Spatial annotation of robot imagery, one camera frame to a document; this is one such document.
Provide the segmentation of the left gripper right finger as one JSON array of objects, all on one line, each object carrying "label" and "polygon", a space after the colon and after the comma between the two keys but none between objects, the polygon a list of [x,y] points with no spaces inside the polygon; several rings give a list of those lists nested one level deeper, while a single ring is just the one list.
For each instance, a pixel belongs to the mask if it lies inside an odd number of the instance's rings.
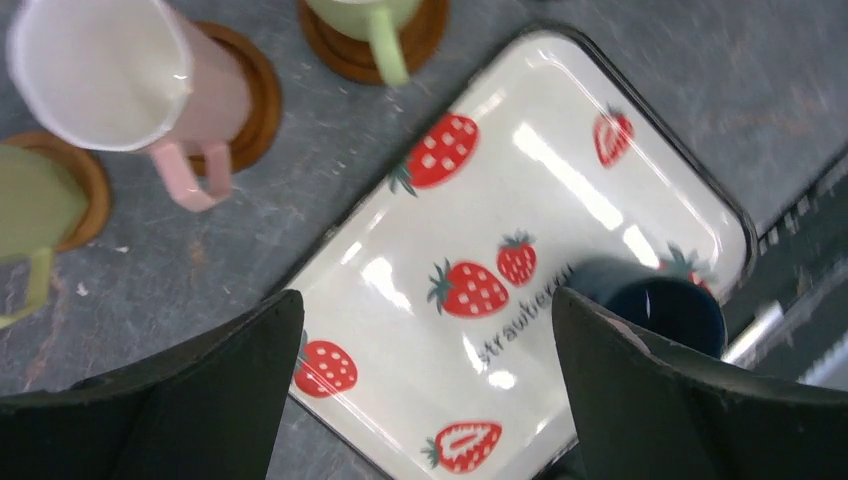
[{"label": "left gripper right finger", "polygon": [[568,289],[552,324],[591,479],[843,479],[847,395],[761,375]]}]

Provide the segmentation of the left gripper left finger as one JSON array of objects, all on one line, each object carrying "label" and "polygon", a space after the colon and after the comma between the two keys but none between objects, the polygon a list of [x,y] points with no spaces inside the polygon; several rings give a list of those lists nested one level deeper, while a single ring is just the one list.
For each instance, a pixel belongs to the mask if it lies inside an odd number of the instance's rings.
[{"label": "left gripper left finger", "polygon": [[125,367],[1,401],[5,479],[262,479],[303,332],[299,292]]}]

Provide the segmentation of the small light wooden coaster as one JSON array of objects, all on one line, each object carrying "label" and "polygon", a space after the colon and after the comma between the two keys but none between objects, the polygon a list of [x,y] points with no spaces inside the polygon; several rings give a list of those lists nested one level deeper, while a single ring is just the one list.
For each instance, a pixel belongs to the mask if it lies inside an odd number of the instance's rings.
[{"label": "small light wooden coaster", "polygon": [[109,178],[99,159],[47,131],[30,131],[8,137],[2,144],[41,154],[65,168],[87,199],[85,214],[54,250],[75,250],[94,240],[107,225],[112,207]]}]

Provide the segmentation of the yellow mug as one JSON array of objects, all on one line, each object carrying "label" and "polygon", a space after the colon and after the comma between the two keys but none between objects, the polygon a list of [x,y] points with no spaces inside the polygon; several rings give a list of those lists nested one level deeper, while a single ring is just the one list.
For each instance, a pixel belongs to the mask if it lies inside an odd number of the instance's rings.
[{"label": "yellow mug", "polygon": [[30,266],[24,303],[1,316],[3,327],[46,304],[54,249],[87,208],[85,193],[62,165],[22,147],[1,147],[1,261],[27,259]]}]

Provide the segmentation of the dark wooden coaster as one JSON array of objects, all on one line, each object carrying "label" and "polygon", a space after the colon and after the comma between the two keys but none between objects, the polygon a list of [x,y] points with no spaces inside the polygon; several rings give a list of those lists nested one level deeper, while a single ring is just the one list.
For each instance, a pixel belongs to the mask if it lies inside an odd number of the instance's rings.
[{"label": "dark wooden coaster", "polygon": [[[363,84],[385,84],[368,44],[333,30],[306,4],[298,3],[303,34],[315,54],[339,75]],[[410,75],[436,52],[450,12],[448,0],[422,1],[420,9],[400,31],[401,49]]]},{"label": "dark wooden coaster", "polygon": [[231,170],[237,173],[257,163],[273,145],[283,119],[282,88],[272,62],[245,35],[213,22],[195,25],[237,60],[249,86],[249,117],[229,142]]}]

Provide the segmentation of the pale pink mug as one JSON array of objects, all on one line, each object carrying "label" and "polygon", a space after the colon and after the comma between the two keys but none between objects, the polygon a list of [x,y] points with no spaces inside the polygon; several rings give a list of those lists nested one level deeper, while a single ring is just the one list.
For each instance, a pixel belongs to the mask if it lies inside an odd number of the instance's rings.
[{"label": "pale pink mug", "polygon": [[231,192],[229,144],[252,107],[237,60],[163,1],[25,1],[9,75],[41,125],[88,150],[148,154],[173,200]]}]

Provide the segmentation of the light green mug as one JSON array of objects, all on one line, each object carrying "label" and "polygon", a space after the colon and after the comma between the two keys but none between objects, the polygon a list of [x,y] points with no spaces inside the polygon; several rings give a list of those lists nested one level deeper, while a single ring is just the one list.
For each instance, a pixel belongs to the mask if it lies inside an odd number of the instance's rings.
[{"label": "light green mug", "polygon": [[420,9],[421,0],[307,0],[306,4],[333,30],[368,44],[384,83],[396,87],[409,81],[399,35]]}]

